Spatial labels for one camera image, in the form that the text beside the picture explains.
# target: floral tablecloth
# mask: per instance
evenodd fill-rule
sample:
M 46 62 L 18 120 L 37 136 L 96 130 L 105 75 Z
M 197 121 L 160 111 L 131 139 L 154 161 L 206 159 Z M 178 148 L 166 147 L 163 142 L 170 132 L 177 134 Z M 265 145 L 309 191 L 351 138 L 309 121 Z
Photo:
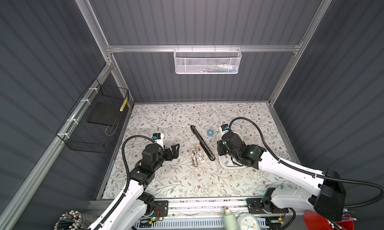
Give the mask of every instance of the floral tablecloth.
M 217 155 L 216 135 L 218 128 L 235 117 L 247 117 L 261 128 L 265 141 L 280 157 L 290 160 L 286 147 L 276 128 L 266 103 L 185 103 L 185 104 L 146 104 L 135 105 L 125 131 L 124 139 L 131 135 L 151 137 L 163 132 L 164 144 L 170 147 L 180 143 L 179 158 L 165 161 L 156 171 L 156 176 L 146 191 L 156 198 L 179 197 L 226 197 L 263 195 L 268 187 L 298 189 L 277 175 L 246 167 L 242 170 L 225 170 L 220 166 Z M 199 141 L 190 129 L 195 125 L 200 135 L 216 155 L 198 167 L 192 165 L 191 149 Z M 213 137 L 207 130 L 213 129 Z M 233 123 L 233 131 L 243 136 L 246 144 L 263 146 L 257 129 L 249 122 L 238 120 Z M 125 154 L 129 169 L 132 170 L 141 159 L 141 152 L 149 141 L 137 138 L 127 142 Z M 126 181 L 125 168 L 119 151 L 111 176 L 105 188 L 103 199 L 114 199 Z

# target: corrugated wall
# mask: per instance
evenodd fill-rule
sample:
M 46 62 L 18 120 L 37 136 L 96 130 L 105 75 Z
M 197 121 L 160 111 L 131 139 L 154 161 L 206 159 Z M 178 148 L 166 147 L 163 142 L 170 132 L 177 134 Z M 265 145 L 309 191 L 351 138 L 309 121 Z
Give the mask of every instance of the corrugated wall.
M 334 0 L 276 102 L 303 165 L 384 185 L 384 0 Z M 376 189 L 345 185 L 347 203 Z M 384 201 L 354 209 L 383 229 Z
M 321 0 L 89 1 L 109 45 L 287 45 Z M 180 76 L 171 54 L 115 54 L 135 102 L 267 100 L 288 55 L 243 53 L 237 75 Z
M 135 102 L 180 102 L 268 100 L 292 53 L 243 53 L 238 74 L 220 75 L 176 74 L 172 53 L 114 55 Z
M 105 61 L 74 0 L 0 0 L 0 212 Z M 14 229 L 94 199 L 110 155 L 64 148 Z

